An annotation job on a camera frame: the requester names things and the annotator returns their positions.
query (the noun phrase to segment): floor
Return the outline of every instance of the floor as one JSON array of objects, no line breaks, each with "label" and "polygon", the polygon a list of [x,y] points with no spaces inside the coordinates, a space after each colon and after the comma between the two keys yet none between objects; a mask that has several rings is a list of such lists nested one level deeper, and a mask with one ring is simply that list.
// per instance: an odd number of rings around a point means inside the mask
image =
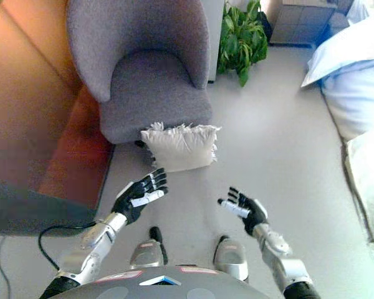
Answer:
[{"label": "floor", "polygon": [[[374,254],[359,221],[342,168],[341,143],[318,87],[300,90],[311,49],[271,47],[240,88],[233,74],[208,86],[218,133],[218,162],[169,174],[170,193],[153,202],[125,228],[102,264],[100,275],[128,267],[137,243],[161,227],[170,265],[212,267],[218,238],[228,234],[246,248],[250,284],[282,298],[241,221],[217,206],[230,185],[259,198],[272,227],[306,264],[323,299],[374,299]],[[149,156],[133,145],[116,147],[98,212],[110,211],[119,190],[151,171]],[[75,237],[45,240],[61,259]],[[37,298],[55,270],[37,249],[36,238],[8,237],[3,267],[13,298]],[[0,298],[6,294],[0,277]]]}]

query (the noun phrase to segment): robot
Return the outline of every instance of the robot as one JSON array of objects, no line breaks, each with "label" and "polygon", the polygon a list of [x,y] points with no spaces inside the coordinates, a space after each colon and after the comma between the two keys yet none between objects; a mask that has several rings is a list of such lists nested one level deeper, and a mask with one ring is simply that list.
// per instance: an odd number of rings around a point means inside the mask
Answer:
[{"label": "robot", "polygon": [[[118,194],[110,215],[89,229],[65,257],[41,299],[268,299],[247,283],[245,250],[236,240],[226,235],[220,238],[213,259],[215,270],[195,265],[173,267],[166,265],[168,258],[157,227],[152,227],[150,239],[135,249],[129,270],[97,280],[101,262],[118,233],[137,221],[147,204],[167,193],[164,169],[130,182]],[[228,199],[218,203],[239,216],[248,235],[258,241],[262,259],[286,299],[320,298],[304,263],[271,229],[267,211],[257,199],[230,187]]]}]

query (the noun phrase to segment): potted plant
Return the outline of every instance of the potted plant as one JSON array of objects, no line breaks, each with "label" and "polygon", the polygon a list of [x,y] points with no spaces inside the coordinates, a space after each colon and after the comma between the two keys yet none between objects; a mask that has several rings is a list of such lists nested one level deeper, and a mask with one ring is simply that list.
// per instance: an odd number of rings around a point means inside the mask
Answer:
[{"label": "potted plant", "polygon": [[228,6],[226,2],[223,9],[218,71],[236,70],[243,87],[251,65],[267,55],[267,38],[258,18],[261,3],[250,0],[246,12]]}]

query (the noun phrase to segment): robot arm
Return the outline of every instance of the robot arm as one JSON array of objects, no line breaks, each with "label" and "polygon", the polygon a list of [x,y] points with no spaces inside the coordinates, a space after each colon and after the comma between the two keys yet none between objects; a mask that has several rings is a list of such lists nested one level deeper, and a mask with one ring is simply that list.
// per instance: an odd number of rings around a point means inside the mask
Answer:
[{"label": "robot arm", "polygon": [[75,244],[41,299],[95,281],[101,262],[111,250],[117,234],[126,225],[135,222],[149,202],[168,193],[165,185],[166,173],[161,168],[138,182],[130,182],[120,191],[111,214],[105,220],[98,221]]},{"label": "robot arm", "polygon": [[272,271],[286,299],[319,299],[303,261],[294,257],[284,238],[267,222],[267,211],[257,199],[249,199],[231,187],[227,201],[219,204],[242,218],[246,232],[257,239],[263,261]]}]

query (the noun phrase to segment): black robotic glove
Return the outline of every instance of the black robotic glove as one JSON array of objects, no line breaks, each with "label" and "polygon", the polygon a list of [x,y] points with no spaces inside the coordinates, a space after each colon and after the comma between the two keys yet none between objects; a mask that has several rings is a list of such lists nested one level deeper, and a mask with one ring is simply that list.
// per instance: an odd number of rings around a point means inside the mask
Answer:
[{"label": "black robotic glove", "polygon": [[111,212],[123,214],[128,225],[135,222],[149,202],[168,193],[166,183],[163,168],[147,174],[138,182],[130,182],[119,192]]},{"label": "black robotic glove", "polygon": [[257,199],[250,199],[236,188],[230,187],[228,201],[237,204],[243,209],[249,210],[246,218],[242,217],[245,231],[252,235],[254,227],[261,223],[267,223],[267,211]]}]

